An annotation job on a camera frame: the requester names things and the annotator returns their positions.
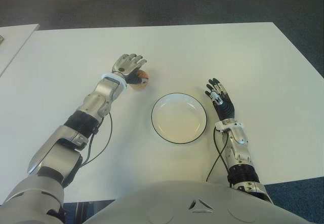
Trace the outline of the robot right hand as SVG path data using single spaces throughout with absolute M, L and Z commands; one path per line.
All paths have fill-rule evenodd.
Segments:
M 234 119 L 234 105 L 220 81 L 216 78 L 209 79 L 206 87 L 208 90 L 205 91 L 205 94 L 210 98 L 218 118 L 221 121 L 225 119 Z

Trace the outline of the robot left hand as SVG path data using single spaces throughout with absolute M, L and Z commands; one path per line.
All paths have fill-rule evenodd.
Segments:
M 148 78 L 139 76 L 140 68 L 146 63 L 141 55 L 123 54 L 112 67 L 112 73 L 120 76 L 131 85 L 142 85 L 148 83 Z

